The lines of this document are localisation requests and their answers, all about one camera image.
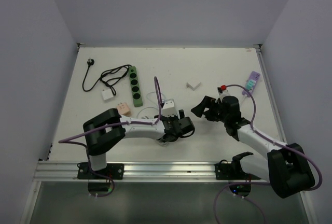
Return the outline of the white charger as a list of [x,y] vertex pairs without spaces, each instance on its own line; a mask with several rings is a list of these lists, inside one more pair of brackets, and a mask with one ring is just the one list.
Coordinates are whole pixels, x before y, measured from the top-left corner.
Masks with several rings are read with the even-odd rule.
[[201,86],[201,82],[198,80],[189,80],[186,82],[186,88],[189,88],[192,91],[197,90],[200,86]]

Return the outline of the pink cube adapter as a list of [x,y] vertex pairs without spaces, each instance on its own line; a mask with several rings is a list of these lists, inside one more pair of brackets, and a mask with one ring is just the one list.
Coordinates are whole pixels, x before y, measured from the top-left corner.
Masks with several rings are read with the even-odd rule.
[[121,114],[121,115],[124,115],[127,117],[131,116],[130,108],[126,102],[117,104],[117,110],[118,110],[119,114]]

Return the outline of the purple power strip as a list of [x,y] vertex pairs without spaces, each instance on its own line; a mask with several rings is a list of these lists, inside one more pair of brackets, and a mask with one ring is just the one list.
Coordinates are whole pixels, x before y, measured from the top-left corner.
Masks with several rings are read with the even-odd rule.
[[245,85],[244,85],[244,90],[242,91],[242,95],[244,97],[249,97],[249,93],[253,93],[259,80],[260,80],[261,74],[256,71],[252,71],[249,75],[249,78],[247,79]]

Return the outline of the green power strip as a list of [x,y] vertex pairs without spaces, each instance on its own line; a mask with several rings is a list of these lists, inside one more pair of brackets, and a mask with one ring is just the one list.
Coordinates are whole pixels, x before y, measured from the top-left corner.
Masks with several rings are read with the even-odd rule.
[[130,79],[130,87],[131,87],[131,94],[133,99],[134,107],[141,107],[143,106],[143,99],[142,94],[140,91],[140,82],[138,73],[135,66],[130,66],[129,68],[129,79]]

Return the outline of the white charger plug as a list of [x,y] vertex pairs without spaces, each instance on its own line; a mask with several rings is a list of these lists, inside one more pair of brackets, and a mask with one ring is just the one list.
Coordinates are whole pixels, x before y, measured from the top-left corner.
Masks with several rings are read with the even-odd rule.
[[107,101],[113,99],[113,97],[114,97],[114,95],[113,95],[113,93],[112,93],[112,91],[111,91],[110,89],[108,89],[108,90],[103,90],[103,91],[101,92],[101,95],[102,95],[102,99],[103,99],[103,101],[105,101],[105,102],[107,102]]

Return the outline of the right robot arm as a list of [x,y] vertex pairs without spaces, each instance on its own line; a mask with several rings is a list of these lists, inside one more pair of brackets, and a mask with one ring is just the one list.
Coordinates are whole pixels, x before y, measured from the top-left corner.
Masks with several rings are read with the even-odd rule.
[[235,96],[214,99],[205,96],[191,112],[208,121],[222,122],[229,136],[248,145],[263,158],[255,160],[252,152],[243,152],[232,158],[230,164],[219,162],[215,168],[229,178],[241,179],[250,174],[270,183],[274,192],[286,198],[300,191],[312,189],[315,179],[301,146],[264,137],[242,117],[239,100]]

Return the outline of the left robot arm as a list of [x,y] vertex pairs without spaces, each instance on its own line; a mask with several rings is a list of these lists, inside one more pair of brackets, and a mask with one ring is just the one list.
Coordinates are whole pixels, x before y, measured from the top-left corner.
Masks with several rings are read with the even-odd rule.
[[83,124],[90,161],[89,172],[103,178],[108,172],[106,153],[126,138],[148,138],[171,143],[194,134],[195,126],[189,117],[180,114],[155,119],[135,119],[120,115],[111,108]]

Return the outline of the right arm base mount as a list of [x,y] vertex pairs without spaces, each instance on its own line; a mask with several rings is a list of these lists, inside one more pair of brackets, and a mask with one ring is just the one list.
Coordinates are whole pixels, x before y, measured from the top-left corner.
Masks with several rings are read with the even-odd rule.
[[234,156],[230,162],[223,159],[214,164],[216,180],[260,180],[256,175],[244,172],[240,164],[243,158],[252,155],[252,152],[247,151]]

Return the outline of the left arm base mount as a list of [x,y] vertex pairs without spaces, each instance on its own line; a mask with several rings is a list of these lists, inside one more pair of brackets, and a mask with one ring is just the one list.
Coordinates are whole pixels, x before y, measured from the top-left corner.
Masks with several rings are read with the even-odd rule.
[[122,180],[124,174],[124,164],[122,163],[108,163],[105,169],[91,172],[87,162],[77,164],[78,179],[97,180],[97,179],[113,179]]

